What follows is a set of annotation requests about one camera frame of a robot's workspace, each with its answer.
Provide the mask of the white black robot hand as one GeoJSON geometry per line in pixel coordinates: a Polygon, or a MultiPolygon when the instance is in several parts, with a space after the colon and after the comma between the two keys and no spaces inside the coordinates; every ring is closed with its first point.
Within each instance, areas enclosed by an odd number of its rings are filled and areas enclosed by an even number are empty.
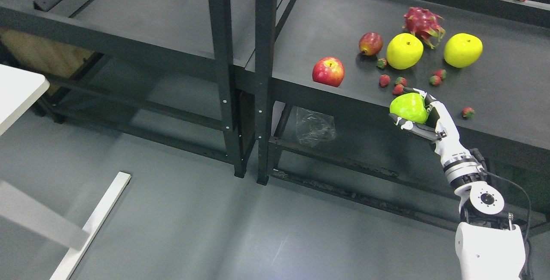
{"type": "Polygon", "coordinates": [[[404,88],[404,94],[418,93],[425,100],[429,113],[425,124],[415,123],[393,113],[389,113],[392,122],[402,131],[416,135],[433,145],[434,152],[444,162],[452,157],[467,155],[470,152],[461,144],[460,134],[446,106],[434,96],[418,88],[404,88]]]}

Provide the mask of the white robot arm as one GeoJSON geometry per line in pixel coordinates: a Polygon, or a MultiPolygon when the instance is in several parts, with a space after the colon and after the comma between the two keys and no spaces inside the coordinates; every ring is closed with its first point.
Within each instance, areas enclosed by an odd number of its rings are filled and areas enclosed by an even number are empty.
{"type": "Polygon", "coordinates": [[[519,280],[526,263],[524,235],[503,195],[492,185],[477,149],[452,155],[442,167],[460,198],[455,253],[464,280],[519,280]]]}

